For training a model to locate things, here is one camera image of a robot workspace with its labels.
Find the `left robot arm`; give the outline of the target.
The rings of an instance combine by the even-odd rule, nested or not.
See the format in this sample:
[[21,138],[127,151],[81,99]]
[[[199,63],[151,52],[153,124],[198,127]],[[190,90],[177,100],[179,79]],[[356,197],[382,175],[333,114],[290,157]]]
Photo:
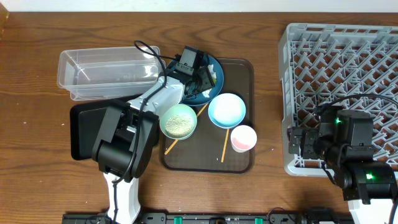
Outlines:
[[141,96],[116,100],[107,107],[92,152],[109,189],[107,223],[135,222],[141,211],[139,178],[149,163],[160,118],[207,89],[197,83],[196,75],[188,75],[175,63]]

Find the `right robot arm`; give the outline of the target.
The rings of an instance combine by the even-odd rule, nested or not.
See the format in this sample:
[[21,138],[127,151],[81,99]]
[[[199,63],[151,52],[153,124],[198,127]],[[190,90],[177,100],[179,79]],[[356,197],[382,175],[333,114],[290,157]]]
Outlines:
[[288,129],[289,153],[321,160],[354,223],[397,223],[397,181],[391,166],[373,159],[371,115],[342,106],[321,107],[319,115],[316,128]]

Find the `green bowl with rice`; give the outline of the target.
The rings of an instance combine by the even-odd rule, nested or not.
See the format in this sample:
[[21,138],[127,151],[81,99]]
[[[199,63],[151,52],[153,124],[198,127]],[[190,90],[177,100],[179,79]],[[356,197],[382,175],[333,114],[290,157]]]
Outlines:
[[161,131],[171,139],[184,140],[189,138],[197,126],[197,114],[184,104],[169,109],[160,118]]

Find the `white napkin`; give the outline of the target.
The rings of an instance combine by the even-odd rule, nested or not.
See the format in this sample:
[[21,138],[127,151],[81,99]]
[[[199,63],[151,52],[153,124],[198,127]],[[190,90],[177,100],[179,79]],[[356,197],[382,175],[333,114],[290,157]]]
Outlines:
[[[209,69],[209,72],[210,72],[211,77],[216,77],[216,72],[213,70],[213,67],[214,67],[214,65],[209,65],[209,66],[208,66],[208,69]],[[209,98],[209,97],[210,97],[210,91],[211,91],[211,90],[212,90],[211,88],[208,89],[208,90],[205,90],[205,91],[202,93],[202,95],[203,95],[205,98]]]

